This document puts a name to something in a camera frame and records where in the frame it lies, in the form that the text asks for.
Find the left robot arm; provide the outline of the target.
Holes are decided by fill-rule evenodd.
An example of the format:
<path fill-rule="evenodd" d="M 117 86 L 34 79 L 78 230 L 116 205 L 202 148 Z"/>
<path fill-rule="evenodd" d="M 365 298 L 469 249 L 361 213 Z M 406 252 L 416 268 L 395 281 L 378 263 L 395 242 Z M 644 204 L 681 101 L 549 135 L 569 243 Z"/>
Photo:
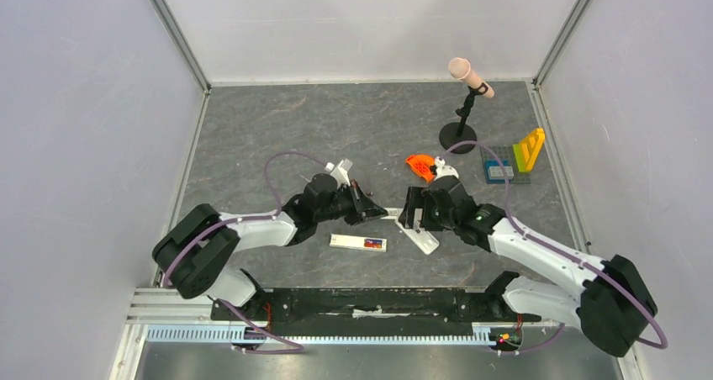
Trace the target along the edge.
<path fill-rule="evenodd" d="M 358 225 L 386 216 L 388 210 L 371 200 L 356 181 L 340 183 L 320 173 L 276 211 L 227 214 L 201 203 L 155 245 L 151 257 L 183 298 L 225 301 L 242 319 L 255 319 L 263 311 L 264 298 L 245 271 L 227 269 L 235 253 L 298 245 L 326 221 Z"/>

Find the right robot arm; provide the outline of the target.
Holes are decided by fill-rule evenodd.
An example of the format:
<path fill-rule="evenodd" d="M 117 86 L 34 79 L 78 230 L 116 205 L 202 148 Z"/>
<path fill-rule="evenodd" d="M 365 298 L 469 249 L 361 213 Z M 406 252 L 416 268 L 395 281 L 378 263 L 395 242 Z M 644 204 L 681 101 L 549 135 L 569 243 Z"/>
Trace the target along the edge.
<path fill-rule="evenodd" d="M 632 261 L 581 253 L 539 234 L 491 203 L 476 203 L 456 177 L 409 187 L 399 222 L 429 232 L 451 231 L 462 242 L 511 259 L 547 279 L 503 273 L 485 306 L 496 319 L 532 314 L 579 329 L 594 346 L 623 357 L 652 328 L 657 347 L 667 341 L 655 320 L 653 296 Z"/>

